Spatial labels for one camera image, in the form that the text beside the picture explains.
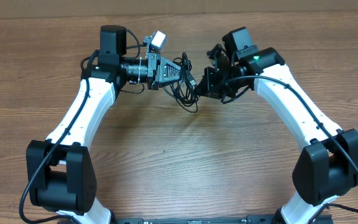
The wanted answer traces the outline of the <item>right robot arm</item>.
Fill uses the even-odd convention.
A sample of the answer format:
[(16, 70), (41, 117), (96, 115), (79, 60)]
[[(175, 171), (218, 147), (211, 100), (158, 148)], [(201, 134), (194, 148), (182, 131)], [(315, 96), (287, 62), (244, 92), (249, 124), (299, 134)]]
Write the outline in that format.
[(358, 186), (358, 132), (331, 121), (297, 84), (283, 57), (273, 48), (260, 50), (245, 27), (230, 31), (207, 55), (212, 65), (205, 68), (196, 94), (225, 104), (254, 90), (300, 150), (292, 198), (273, 215), (249, 215), (247, 222), (331, 223), (323, 210)]

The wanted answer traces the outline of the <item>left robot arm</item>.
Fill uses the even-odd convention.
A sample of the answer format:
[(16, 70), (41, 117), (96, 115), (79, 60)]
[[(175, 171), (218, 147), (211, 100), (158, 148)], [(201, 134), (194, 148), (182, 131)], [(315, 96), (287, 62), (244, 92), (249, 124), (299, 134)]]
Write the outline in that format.
[(114, 223), (113, 212), (96, 197), (97, 180), (90, 146), (107, 110), (126, 83), (158, 88), (179, 81), (181, 67), (161, 56), (166, 41), (156, 31), (136, 43), (145, 57), (127, 56), (123, 26), (105, 25), (100, 47), (81, 63), (80, 89), (60, 124), (45, 140), (26, 150), (28, 183), (22, 199), (52, 212), (52, 219), (73, 223)]

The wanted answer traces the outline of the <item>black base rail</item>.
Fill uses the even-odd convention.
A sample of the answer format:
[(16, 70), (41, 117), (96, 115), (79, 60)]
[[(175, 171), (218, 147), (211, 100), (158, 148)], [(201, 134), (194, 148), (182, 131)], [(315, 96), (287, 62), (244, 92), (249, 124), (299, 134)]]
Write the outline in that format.
[(117, 224), (271, 224), (274, 215), (248, 215), (241, 218), (115, 218)]

